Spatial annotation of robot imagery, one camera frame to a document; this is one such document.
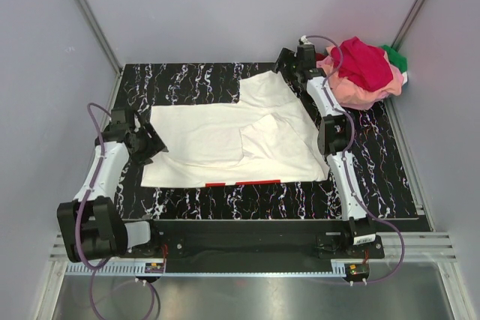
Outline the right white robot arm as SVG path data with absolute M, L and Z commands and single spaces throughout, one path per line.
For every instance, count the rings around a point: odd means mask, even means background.
M 352 118 L 340 106 L 329 81 L 317 67 L 316 50 L 312 44 L 300 44 L 296 51 L 283 48 L 274 63 L 286 81 L 305 91 L 314 101 L 321 117 L 317 144 L 325 158 L 340 197 L 343 230 L 340 248 L 349 257 L 363 253 L 376 239 L 372 219 L 361 200 L 361 191 L 353 166 L 354 125 Z

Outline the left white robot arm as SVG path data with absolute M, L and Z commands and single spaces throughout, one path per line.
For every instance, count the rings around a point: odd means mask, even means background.
M 64 248 L 73 263 L 92 267 L 94 260 L 124 256 L 139 250 L 156 256 L 162 239 L 151 221 L 125 222 L 114 199 L 124 167 L 144 167 L 155 155 L 167 151 L 152 124 L 136 109 L 110 111 L 110 122 L 97 132 L 95 156 L 81 190 L 56 212 Z

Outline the white t-shirt red print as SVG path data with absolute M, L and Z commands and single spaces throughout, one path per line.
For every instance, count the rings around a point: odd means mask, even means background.
M 327 179 L 317 127 L 282 75 L 268 71 L 239 85 L 237 103 L 152 108 L 168 150 L 145 166 L 143 187 Z

